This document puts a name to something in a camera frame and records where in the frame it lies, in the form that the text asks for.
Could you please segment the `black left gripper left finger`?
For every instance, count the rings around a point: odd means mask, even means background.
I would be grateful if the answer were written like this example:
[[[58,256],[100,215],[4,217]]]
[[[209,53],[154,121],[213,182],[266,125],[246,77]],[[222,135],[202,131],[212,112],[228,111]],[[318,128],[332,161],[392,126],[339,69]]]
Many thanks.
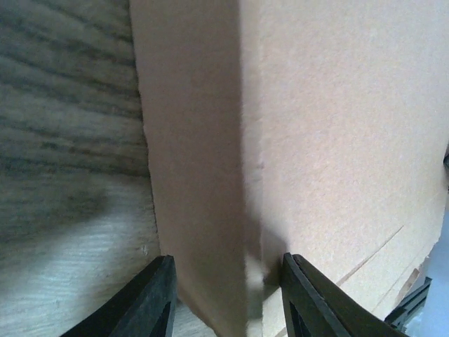
[[[63,335],[172,336],[176,284],[174,257],[159,256],[103,306]]]

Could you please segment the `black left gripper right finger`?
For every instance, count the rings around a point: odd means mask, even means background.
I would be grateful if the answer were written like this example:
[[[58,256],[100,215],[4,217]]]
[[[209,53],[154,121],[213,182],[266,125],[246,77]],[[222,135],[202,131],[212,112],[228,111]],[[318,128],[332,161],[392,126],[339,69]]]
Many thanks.
[[[281,292],[288,336],[404,335],[362,308],[301,255],[283,255]]]

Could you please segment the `brown cardboard box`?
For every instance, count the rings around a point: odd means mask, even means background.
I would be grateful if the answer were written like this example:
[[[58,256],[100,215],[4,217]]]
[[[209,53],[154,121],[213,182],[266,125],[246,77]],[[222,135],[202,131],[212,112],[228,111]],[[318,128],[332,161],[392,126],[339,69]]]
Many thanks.
[[[159,243],[219,336],[284,336],[283,254],[378,318],[438,241],[447,1],[132,1]]]

